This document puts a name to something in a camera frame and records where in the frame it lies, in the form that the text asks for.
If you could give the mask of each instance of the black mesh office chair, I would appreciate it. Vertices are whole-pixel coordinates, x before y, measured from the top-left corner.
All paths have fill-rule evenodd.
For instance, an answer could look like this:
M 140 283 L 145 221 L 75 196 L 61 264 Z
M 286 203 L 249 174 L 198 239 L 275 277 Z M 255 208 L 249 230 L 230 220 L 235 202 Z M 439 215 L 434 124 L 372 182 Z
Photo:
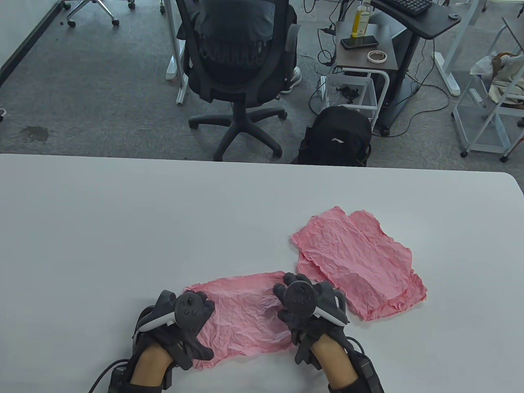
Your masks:
M 256 1 L 274 6 L 273 34 L 267 43 L 232 42 L 202 36 L 195 30 L 196 18 L 190 20 L 184 0 L 177 0 L 183 29 L 179 38 L 185 39 L 182 63 L 189 78 L 189 88 L 207 102 L 216 99 L 233 103 L 232 115 L 189 119 L 192 129 L 197 129 L 199 124 L 229 127 L 213 155 L 215 161 L 222 161 L 226 149 L 240 133 L 247 133 L 264 143 L 273 150 L 274 157 L 282 156 L 280 145 L 255 123 L 271 116 L 284 120 L 287 112 L 272 107 L 247 113 L 246 108 L 259 107 L 273 100 L 286 87 L 287 79 L 293 75 L 299 26 L 289 20 L 288 0 Z M 210 16 L 212 7 L 206 9 L 206 17 Z M 224 22 L 227 21 L 221 18 L 219 23 Z

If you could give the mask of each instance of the black desk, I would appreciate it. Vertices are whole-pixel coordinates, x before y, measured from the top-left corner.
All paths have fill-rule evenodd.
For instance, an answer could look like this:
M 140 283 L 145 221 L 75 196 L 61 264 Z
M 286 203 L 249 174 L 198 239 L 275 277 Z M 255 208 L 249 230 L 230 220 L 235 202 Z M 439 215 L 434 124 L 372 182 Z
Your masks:
M 389 128 L 397 119 L 399 113 L 404 109 L 409 101 L 409 97 L 413 94 L 417 86 L 415 83 L 412 84 L 412 80 L 406 76 L 406 72 L 408 71 L 420 37 L 424 39 L 434 39 L 458 24 L 461 18 L 456 20 L 450 19 L 448 17 L 450 13 L 449 9 L 441 7 L 436 3 L 433 3 L 426 12 L 415 18 L 403 14 L 380 0 L 372 0 L 371 5 L 396 19 L 407 29 L 396 38 L 399 42 L 397 47 L 401 48 L 398 52 L 397 48 L 395 48 L 398 72 L 392 72 L 390 75 L 391 82 L 388 93 L 375 125 L 381 135 L 387 136 L 389 135 Z M 375 15 L 372 16 L 370 23 L 379 24 L 372 21 L 374 17 Z

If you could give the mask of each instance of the shoe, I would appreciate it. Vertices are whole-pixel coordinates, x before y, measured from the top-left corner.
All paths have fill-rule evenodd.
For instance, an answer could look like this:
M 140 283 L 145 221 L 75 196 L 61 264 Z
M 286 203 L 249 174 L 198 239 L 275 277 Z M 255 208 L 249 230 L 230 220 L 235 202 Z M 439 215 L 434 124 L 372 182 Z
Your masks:
M 282 94 L 289 94 L 291 93 L 291 90 L 293 87 L 298 85 L 302 81 L 302 72 L 300 71 L 300 68 L 295 67 L 293 70 L 293 76 L 291 77 L 291 81 L 289 81 L 289 87 L 286 90 L 282 90 Z

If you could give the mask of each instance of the smartphone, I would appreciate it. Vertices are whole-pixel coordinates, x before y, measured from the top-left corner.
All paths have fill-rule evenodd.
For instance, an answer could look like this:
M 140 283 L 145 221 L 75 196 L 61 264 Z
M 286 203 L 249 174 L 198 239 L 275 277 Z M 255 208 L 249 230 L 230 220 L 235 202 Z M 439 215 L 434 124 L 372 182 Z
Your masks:
M 344 38 L 340 40 L 340 45 L 344 49 L 369 48 L 378 45 L 378 41 L 373 36 L 364 36 L 358 38 Z

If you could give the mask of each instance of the keyboard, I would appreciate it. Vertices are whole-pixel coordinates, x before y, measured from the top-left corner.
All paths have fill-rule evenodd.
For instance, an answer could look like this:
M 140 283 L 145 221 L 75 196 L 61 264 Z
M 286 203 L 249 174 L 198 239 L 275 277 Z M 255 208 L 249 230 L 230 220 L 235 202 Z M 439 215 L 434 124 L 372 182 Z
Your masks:
M 426 11 L 433 2 L 431 0 L 380 0 L 409 16 L 417 16 Z

